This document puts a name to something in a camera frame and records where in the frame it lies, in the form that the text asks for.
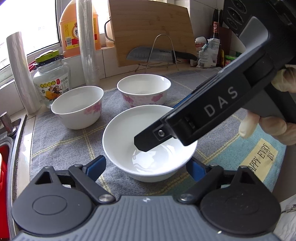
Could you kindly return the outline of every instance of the jar label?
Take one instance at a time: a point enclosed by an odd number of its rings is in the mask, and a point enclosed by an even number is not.
[[[60,95],[69,91],[70,88],[68,73],[49,82],[34,84],[45,102],[53,102]]]
[[[95,43],[98,42],[98,34],[96,32],[96,18],[93,20],[94,22],[94,39]],[[79,38],[78,38],[78,26],[77,22],[69,22],[64,24],[64,34],[65,34],[65,42],[66,49],[73,49],[79,47]]]

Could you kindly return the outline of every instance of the plastic bag roll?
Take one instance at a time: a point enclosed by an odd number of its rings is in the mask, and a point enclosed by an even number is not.
[[[10,67],[20,99],[28,115],[33,114],[41,108],[41,104],[30,75],[22,33],[16,32],[8,36],[6,43]]]
[[[86,85],[99,86],[99,65],[94,42],[91,0],[76,0],[77,27],[82,68]]]

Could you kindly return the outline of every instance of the gray cloth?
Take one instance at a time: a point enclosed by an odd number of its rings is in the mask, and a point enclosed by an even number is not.
[[[167,75],[172,85],[165,105],[173,107],[218,70],[219,68],[197,69]],[[117,89],[105,91],[102,103],[102,115],[99,120],[83,130],[67,129],[51,111],[37,117],[33,134],[31,179],[44,166],[53,166],[56,170],[63,170],[77,163],[87,164],[95,157],[104,155],[102,147],[104,129],[117,114],[126,110],[127,107]],[[248,150],[246,146],[252,150],[257,143],[257,140],[239,138],[238,128],[244,116],[245,110],[239,110],[203,136],[198,141],[194,156],[205,164],[218,163],[224,168],[236,169],[249,153],[245,152]],[[259,137],[264,136],[262,130],[256,131]],[[240,158],[237,157],[240,151],[238,148],[242,149]],[[274,165],[275,171],[272,173],[270,189],[273,188],[277,179],[281,162],[282,159],[279,157],[279,164]],[[163,182],[142,183],[127,176],[107,159],[106,170],[97,183],[118,198],[120,195],[179,195],[192,186],[194,181],[183,167]]]

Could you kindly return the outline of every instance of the white bowl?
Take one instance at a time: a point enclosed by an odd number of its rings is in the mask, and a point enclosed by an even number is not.
[[[59,96],[52,112],[69,129],[79,130],[95,123],[102,112],[104,91],[96,86],[83,86]]]
[[[128,107],[145,104],[164,104],[171,82],[155,74],[135,74],[117,83],[124,102]]]
[[[103,133],[107,157],[130,177],[142,182],[159,182],[175,174],[195,152],[197,141],[183,146],[171,138],[148,152],[139,151],[134,137],[172,108],[143,105],[128,109],[114,117]]]

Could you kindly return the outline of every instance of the cutting board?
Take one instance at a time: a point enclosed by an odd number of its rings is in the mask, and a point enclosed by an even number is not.
[[[126,57],[136,47],[152,47],[159,34],[170,36],[175,51],[196,55],[185,7],[147,0],[109,0],[109,13],[119,67],[143,63],[126,60]],[[172,50],[169,38],[160,36],[155,48]]]

